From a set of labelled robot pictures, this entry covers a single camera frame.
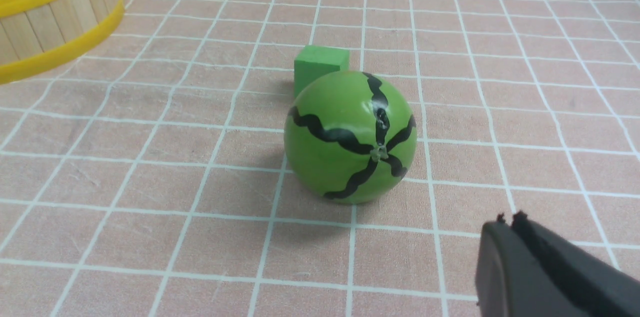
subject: toy basket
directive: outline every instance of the toy basket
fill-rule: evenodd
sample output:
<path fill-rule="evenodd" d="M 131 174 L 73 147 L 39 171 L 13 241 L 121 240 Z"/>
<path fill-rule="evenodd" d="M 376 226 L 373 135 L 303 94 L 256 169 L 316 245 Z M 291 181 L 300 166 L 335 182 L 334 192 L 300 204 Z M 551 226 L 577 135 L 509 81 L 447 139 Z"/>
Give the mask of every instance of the toy basket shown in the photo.
<path fill-rule="evenodd" d="M 122 0 L 0 0 L 0 84 L 80 57 L 123 16 Z"/>

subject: green foam cube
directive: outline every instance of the green foam cube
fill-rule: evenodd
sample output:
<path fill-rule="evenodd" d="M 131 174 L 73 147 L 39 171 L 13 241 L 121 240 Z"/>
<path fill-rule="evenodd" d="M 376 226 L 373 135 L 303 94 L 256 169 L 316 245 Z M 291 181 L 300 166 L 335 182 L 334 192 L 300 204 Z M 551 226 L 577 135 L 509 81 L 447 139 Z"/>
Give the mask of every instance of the green foam cube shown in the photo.
<path fill-rule="evenodd" d="M 350 51 L 326 46 L 305 46 L 293 62 L 293 89 L 297 96 L 318 78 L 349 69 Z"/>

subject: grid pattern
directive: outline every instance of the grid pattern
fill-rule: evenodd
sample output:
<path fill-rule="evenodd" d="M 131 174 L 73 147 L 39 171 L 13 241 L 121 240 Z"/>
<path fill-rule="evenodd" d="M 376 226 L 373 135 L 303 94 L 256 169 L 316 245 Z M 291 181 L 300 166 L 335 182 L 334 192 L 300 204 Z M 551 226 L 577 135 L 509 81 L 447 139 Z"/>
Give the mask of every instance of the grid pattern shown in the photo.
<path fill-rule="evenodd" d="M 639 0 L 126 7 L 87 55 L 0 86 L 3 315 L 478 316 L 480 227 L 519 209 L 640 278 Z M 288 167 L 306 44 L 414 110 L 414 165 L 371 205 Z"/>

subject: toy watermelon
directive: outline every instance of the toy watermelon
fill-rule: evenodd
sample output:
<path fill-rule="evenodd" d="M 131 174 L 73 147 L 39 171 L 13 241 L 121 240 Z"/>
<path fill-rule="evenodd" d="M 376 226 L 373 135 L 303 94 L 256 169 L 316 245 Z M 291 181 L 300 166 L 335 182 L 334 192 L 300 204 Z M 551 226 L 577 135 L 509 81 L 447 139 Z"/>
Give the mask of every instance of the toy watermelon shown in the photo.
<path fill-rule="evenodd" d="M 286 157 L 300 182 L 336 203 L 366 203 L 407 174 L 416 153 L 416 120 L 391 83 L 370 73 L 336 71 L 309 84 L 288 112 Z"/>

